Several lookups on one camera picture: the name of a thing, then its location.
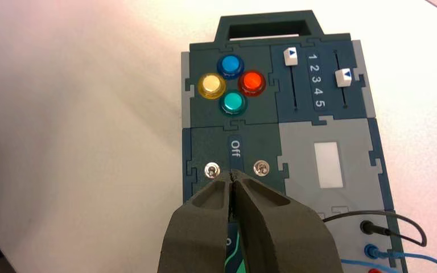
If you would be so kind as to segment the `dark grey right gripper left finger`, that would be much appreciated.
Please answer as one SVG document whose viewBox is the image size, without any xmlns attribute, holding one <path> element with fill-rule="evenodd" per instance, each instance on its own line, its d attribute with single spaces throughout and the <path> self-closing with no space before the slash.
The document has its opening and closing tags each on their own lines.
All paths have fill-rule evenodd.
<svg viewBox="0 0 437 273">
<path fill-rule="evenodd" d="M 158 272 L 224 272 L 230 187 L 222 173 L 173 212 Z"/>
</svg>

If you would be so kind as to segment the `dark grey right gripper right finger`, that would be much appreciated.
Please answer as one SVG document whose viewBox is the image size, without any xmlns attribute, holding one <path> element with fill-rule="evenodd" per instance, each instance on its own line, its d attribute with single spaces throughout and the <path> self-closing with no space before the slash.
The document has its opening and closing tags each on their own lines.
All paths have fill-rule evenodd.
<svg viewBox="0 0 437 273">
<path fill-rule="evenodd" d="M 239 170 L 230 178 L 248 272 L 343 271 L 335 240 L 313 209 Z"/>
</svg>

